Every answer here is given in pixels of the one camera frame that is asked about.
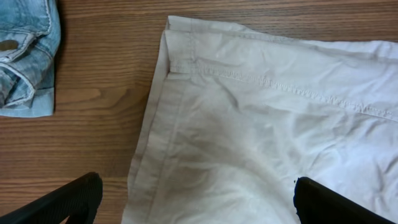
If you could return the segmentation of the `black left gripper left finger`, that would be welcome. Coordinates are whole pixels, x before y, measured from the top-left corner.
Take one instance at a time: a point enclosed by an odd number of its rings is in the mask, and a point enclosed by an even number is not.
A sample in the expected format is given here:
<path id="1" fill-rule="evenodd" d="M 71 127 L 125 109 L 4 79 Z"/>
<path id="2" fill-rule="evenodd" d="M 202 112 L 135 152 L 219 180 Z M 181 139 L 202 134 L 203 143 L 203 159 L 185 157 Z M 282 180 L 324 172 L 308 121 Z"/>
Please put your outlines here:
<path id="1" fill-rule="evenodd" d="M 92 224 L 103 198 L 103 181 L 89 172 L 1 217 L 1 224 Z"/>

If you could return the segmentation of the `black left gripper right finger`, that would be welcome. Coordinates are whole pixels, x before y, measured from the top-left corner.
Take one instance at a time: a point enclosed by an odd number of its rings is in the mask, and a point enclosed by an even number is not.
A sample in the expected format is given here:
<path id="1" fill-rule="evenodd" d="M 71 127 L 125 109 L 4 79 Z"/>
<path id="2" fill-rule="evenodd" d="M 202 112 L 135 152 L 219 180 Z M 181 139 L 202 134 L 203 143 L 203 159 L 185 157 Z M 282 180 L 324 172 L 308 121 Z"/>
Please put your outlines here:
<path id="1" fill-rule="evenodd" d="M 394 224 L 318 182 L 295 182 L 294 207 L 301 224 Z"/>

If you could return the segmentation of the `beige shorts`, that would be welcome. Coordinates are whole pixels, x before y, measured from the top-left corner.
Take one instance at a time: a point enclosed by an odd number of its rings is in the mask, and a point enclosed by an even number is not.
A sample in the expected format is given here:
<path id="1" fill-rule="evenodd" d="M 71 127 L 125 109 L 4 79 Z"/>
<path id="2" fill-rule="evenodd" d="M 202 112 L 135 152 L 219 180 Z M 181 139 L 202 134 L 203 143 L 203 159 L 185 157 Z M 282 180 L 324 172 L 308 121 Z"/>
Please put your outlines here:
<path id="1" fill-rule="evenodd" d="M 397 221 L 397 44 L 169 16 L 123 223 L 298 223 L 301 176 Z"/>

